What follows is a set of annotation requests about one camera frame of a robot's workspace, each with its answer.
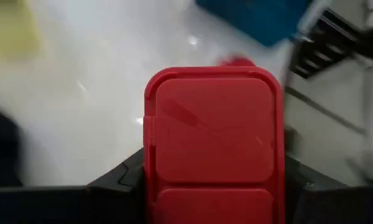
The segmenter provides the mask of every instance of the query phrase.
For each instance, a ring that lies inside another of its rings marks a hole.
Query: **blue object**
[[[260,43],[271,46],[296,33],[308,0],[196,0]]]

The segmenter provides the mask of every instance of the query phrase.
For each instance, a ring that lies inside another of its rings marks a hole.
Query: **red plastic container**
[[[285,222],[282,95],[270,73],[167,68],[144,97],[150,223]]]

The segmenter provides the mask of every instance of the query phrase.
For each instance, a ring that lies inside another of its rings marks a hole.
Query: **red lid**
[[[168,68],[144,97],[151,223],[284,223],[282,99],[270,73]]]

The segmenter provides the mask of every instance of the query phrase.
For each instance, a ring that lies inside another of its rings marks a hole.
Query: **yellow object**
[[[22,0],[0,0],[0,59],[29,55],[37,48],[37,36]]]

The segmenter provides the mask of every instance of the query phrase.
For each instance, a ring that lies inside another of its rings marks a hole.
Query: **container lid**
[[[168,68],[145,91],[151,223],[283,223],[281,91],[258,67]]]

